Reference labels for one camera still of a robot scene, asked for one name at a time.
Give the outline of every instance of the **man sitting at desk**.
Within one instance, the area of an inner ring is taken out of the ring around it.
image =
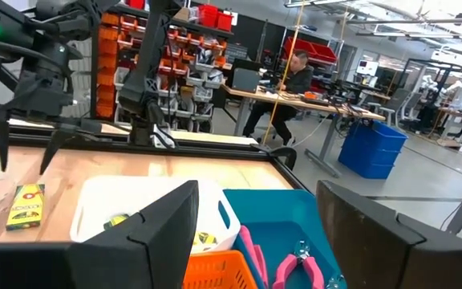
[[[311,80],[313,79],[313,68],[308,63],[308,54],[305,51],[295,51],[290,60],[290,70],[286,77],[285,84],[279,83],[278,88],[292,93],[304,93],[310,90]],[[272,112],[274,104],[266,102],[256,102],[250,112],[247,124],[245,124],[243,135],[250,137],[254,133],[254,127],[266,112]],[[297,109],[288,105],[278,105],[272,125],[282,138],[283,145],[292,145],[295,139],[290,130],[286,127],[285,121],[294,118]]]

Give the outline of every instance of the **gray floor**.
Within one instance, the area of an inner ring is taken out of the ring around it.
[[[237,108],[229,106],[228,110],[236,116]],[[258,126],[268,123],[268,116],[263,116]],[[297,140],[307,137],[318,125],[316,116],[304,120],[288,122],[290,131]],[[334,178],[312,163],[305,155],[305,149],[318,151],[322,147],[330,120],[324,120],[318,131],[295,149],[298,152],[295,175],[310,189],[315,191],[318,180],[330,180],[363,196],[380,197],[385,206],[400,213],[440,228],[445,218],[462,200],[462,153],[440,147],[418,136],[409,136],[400,153],[390,177],[386,181],[367,180],[338,162],[338,155],[343,140],[337,140],[331,149],[329,161],[340,170],[342,177]],[[215,110],[213,130],[215,133],[232,135],[234,122],[220,109]],[[256,131],[255,137],[264,131]],[[270,147],[280,146],[282,141],[269,139]],[[440,201],[400,201],[406,197],[438,197]]]

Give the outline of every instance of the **black jacket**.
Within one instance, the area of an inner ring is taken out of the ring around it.
[[[289,72],[285,80],[286,91],[293,93],[308,92],[311,88],[313,79],[313,67],[306,65],[304,69],[297,73]]]

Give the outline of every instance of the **pink plier handle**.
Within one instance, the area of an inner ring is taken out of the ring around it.
[[[276,272],[276,281],[272,285],[272,289],[286,289],[286,280],[290,273],[295,269],[298,264],[297,257],[293,254],[289,254],[281,262]],[[304,270],[308,274],[311,280],[311,289],[324,289],[324,277],[320,268],[318,268],[314,257],[308,257],[302,262]]]

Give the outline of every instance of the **wire cutters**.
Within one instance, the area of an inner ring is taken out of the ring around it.
[[[290,273],[302,263],[304,271],[311,280],[311,289],[324,289],[324,277],[314,257],[310,256],[310,246],[305,241],[299,241],[293,254],[288,254],[281,262],[276,272],[276,281],[272,289],[285,289]]]

